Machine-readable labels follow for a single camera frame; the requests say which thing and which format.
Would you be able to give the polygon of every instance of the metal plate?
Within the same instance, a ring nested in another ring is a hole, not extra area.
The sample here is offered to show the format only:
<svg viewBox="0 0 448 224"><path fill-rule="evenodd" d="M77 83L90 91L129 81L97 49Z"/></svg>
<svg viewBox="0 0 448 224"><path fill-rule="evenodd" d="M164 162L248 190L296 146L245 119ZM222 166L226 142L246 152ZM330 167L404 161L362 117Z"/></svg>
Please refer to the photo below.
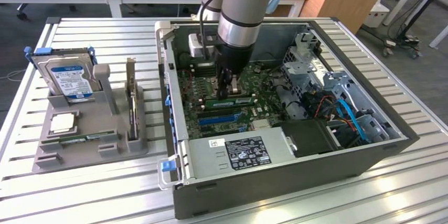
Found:
<svg viewBox="0 0 448 224"><path fill-rule="evenodd" d="M125 58L136 58L137 80L145 92L149 153L138 159L33 175L48 89L28 67L0 132L0 143L6 146L0 162L0 221L346 224L429 223L448 218L446 127L344 26L317 18L316 22L421 139L356 178L184 221L173 219L172 193L158 190L156 176L156 161L165 156L165 142L154 20L161 18L70 18L58 25L45 26L37 45L54 48L93 45L98 62L110 64L113 87L124 85ZM328 57L330 54L325 58L332 67L340 67Z"/></svg>

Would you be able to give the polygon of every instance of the gray 3d-printed holder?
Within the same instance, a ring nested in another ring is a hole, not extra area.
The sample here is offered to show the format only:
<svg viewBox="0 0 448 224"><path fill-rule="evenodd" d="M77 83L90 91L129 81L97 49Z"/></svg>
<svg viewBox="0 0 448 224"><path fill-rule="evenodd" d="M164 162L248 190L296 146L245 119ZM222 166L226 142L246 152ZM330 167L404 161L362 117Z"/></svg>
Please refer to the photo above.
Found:
<svg viewBox="0 0 448 224"><path fill-rule="evenodd" d="M68 103L65 96L48 94L49 105L41 127L33 173L90 166L126 159L148 152L142 88L137 87L138 138L129 139L129 105L125 88L112 89L108 65L94 65L93 75L102 91L93 92L94 101ZM49 134L54 115L72 113L70 130Z"/></svg>

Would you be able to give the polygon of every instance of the hard drive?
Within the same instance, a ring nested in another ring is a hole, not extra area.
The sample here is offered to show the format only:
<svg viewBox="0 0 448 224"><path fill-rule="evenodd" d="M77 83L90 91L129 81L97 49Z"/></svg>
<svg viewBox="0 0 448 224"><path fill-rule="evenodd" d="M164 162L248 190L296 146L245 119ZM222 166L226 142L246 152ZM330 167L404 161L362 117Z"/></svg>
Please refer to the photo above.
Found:
<svg viewBox="0 0 448 224"><path fill-rule="evenodd" d="M101 85L93 77L92 49L36 52L30 60L53 95L64 95L70 103L93 99L93 92L101 90Z"/></svg>

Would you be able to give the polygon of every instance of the floor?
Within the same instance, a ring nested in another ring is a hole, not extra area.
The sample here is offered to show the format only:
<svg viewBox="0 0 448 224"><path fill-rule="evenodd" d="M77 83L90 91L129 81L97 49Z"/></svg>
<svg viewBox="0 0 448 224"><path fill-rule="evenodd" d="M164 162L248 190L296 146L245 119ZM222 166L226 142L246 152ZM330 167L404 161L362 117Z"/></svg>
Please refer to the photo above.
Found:
<svg viewBox="0 0 448 224"><path fill-rule="evenodd" d="M412 7L417 0L409 0L402 10ZM384 1L389 7L396 5L394 0ZM0 5L0 125L8 113L12 100L20 82L9 81L1 78L9 72L21 70L26 67L26 60L22 54L25 46L33 46L38 40L38 36L49 16L60 17L109 17L109 9L106 5L76 5L77 11L70 12L68 5L33 4L25 9L29 22L22 22L16 18L16 8L18 4ZM188 6L192 12L197 11L197 6ZM121 7L124 17L176 17L188 16L182 12L182 6L177 10L177 5L137 5L134 14L129 14L129 10ZM438 50L429 48L426 45L433 40L438 32L448 25L448 10L436 3L430 4L422 16L417 20L410 29L410 33L418 37L421 41L421 52L424 57L410 59L410 51L397 48L394 55L381 57L382 43L372 37L365 31L360 30L356 36L368 46L370 51L380 57L385 66L392 70L404 84L414 92L426 106L432 109L440 119L448 124L448 106L444 99L448 96L448 38L440 43ZM392 26L390 34L394 34L397 26ZM386 37L388 27L382 25L376 30L380 36ZM22 73L13 76L13 79L21 78Z"/></svg>

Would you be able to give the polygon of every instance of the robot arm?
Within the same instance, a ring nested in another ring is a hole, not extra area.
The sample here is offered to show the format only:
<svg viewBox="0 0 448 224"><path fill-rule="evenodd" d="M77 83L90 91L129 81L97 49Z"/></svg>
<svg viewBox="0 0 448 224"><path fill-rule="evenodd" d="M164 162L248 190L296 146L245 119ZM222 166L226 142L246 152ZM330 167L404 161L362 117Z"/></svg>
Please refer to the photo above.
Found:
<svg viewBox="0 0 448 224"><path fill-rule="evenodd" d="M236 85L250 59L264 14L268 7L270 7L269 10L274 9L277 1L212 0L209 5L204 7L208 0L202 0L201 8L205 8L206 20L216 20L218 16L217 38L220 43L214 46L214 60L220 99L228 96L232 86Z"/></svg>

